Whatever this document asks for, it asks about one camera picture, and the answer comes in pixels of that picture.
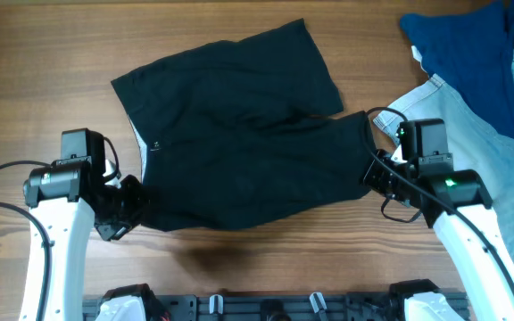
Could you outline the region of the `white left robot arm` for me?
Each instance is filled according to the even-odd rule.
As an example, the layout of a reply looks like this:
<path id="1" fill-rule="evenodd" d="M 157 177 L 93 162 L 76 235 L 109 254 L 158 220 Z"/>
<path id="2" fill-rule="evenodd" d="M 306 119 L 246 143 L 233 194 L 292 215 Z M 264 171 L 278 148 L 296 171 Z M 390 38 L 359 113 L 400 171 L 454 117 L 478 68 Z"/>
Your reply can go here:
<path id="1" fill-rule="evenodd" d="M 119 240 L 144 216 L 146 191 L 105 158 L 108 142 L 87 128 L 64 131 L 60 158 L 24 183 L 30 249 L 22 320 L 80 320 L 91 231 Z"/>

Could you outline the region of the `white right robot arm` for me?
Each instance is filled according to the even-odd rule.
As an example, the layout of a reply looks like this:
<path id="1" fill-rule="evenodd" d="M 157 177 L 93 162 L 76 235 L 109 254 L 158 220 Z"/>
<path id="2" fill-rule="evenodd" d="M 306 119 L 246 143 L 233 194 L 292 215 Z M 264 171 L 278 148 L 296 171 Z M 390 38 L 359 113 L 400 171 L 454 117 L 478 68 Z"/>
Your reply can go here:
<path id="1" fill-rule="evenodd" d="M 416 209 L 457 268 L 479 320 L 514 320 L 514 263 L 493 200 L 472 169 L 456 171 L 441 119 L 407 120 L 395 153 L 370 149 L 362 180 L 386 202 Z"/>

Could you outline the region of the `light blue denim jeans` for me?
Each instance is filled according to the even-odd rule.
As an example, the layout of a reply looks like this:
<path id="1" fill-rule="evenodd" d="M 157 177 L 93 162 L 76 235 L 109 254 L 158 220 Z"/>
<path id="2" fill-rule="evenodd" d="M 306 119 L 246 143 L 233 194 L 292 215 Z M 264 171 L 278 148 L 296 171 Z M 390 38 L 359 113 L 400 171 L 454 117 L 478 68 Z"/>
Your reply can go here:
<path id="1" fill-rule="evenodd" d="M 511 87 L 514 90 L 514 54 Z M 436 75 L 391 103 L 373 122 L 394 137 L 402 116 L 444 120 L 454 167 L 473 169 L 483 179 L 493 199 L 503 241 L 514 261 L 514 138 L 498 134 L 468 107 L 456 89 Z"/>

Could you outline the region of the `dark blue shirt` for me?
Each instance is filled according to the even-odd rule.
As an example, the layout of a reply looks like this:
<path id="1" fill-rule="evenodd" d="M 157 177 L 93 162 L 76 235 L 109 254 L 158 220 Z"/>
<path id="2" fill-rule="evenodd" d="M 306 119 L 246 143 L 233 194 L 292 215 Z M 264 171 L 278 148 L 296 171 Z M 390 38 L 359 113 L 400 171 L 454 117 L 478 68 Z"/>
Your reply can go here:
<path id="1" fill-rule="evenodd" d="M 408 13 L 400 27 L 429 75 L 456 89 L 499 134 L 514 138 L 514 1 L 460 15 Z"/>

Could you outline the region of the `black shorts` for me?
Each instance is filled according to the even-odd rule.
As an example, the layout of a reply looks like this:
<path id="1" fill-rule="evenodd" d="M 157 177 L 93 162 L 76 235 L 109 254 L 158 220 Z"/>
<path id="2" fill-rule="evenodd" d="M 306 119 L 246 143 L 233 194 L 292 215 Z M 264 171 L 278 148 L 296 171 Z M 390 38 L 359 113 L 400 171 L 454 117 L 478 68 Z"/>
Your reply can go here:
<path id="1" fill-rule="evenodd" d="M 161 58 L 112 82 L 143 156 L 145 226 L 250 228 L 358 200 L 374 146 L 304 21 Z"/>

